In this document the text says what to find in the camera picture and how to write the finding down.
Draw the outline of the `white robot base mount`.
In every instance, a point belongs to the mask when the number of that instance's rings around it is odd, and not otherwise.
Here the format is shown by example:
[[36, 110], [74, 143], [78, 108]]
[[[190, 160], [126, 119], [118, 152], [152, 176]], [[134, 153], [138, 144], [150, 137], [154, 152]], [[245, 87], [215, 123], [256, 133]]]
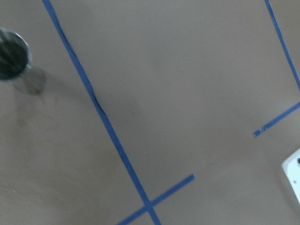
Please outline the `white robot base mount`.
[[288, 156], [281, 166], [298, 203], [300, 203], [300, 149], [298, 148]]

